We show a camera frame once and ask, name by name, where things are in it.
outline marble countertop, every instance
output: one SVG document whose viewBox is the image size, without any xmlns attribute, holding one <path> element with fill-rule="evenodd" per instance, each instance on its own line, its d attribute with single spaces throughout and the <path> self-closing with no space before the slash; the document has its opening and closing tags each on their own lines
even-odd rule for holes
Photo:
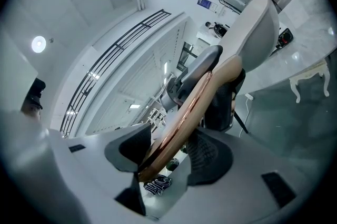
<svg viewBox="0 0 337 224">
<path fill-rule="evenodd" d="M 337 23 L 328 0 L 291 0 L 279 20 L 294 36 L 287 46 L 247 73 L 239 94 L 254 92 L 303 72 L 337 47 Z"/>
</svg>

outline black railing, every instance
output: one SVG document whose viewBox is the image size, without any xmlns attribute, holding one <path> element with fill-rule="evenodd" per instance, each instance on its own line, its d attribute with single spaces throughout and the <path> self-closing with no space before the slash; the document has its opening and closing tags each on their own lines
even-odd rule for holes
<svg viewBox="0 0 337 224">
<path fill-rule="evenodd" d="M 164 9 L 152 14 L 132 27 L 99 57 L 99 59 L 83 77 L 68 104 L 60 127 L 60 132 L 62 133 L 63 138 L 66 139 L 69 137 L 77 114 L 81 110 L 86 98 L 96 85 L 98 79 L 105 73 L 119 55 L 130 46 L 130 44 L 168 16 L 170 16 L 170 13 L 164 11 Z"/>
</svg>

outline white table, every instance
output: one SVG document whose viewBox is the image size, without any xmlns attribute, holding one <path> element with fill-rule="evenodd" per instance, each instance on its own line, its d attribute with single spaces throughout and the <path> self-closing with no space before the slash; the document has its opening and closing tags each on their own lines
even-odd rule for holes
<svg viewBox="0 0 337 224">
<path fill-rule="evenodd" d="M 247 73 L 239 94 L 300 74 L 336 49 L 337 23 L 328 0 L 291 0 L 279 13 L 279 19 L 293 33 L 294 40 Z"/>
</svg>

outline dark floor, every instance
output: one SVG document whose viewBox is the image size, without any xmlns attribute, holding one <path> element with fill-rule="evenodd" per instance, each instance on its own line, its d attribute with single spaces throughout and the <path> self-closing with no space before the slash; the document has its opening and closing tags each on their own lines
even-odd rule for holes
<svg viewBox="0 0 337 224">
<path fill-rule="evenodd" d="M 324 78 L 318 75 L 299 82 L 299 104 L 289 81 L 259 90 L 252 94 L 253 101 L 248 100 L 250 134 L 241 133 L 241 138 L 253 138 L 287 158 L 313 181 L 323 175 L 337 143 L 337 53 L 326 60 L 331 76 L 328 98 L 323 93 Z M 242 120 L 247 115 L 245 102 L 245 96 L 237 97 L 236 111 Z M 240 130 L 235 122 L 228 133 L 238 136 Z"/>
</svg>

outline striped fabric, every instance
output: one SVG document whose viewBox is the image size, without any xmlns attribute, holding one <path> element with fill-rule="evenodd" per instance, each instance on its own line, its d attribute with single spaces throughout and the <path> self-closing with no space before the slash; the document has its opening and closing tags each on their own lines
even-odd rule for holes
<svg viewBox="0 0 337 224">
<path fill-rule="evenodd" d="M 163 190 L 168 188 L 172 183 L 172 179 L 163 175 L 158 175 L 156 179 L 152 182 L 148 182 L 144 184 L 144 188 L 146 191 L 150 192 L 153 195 L 158 194 L 161 196 L 163 194 Z"/>
</svg>

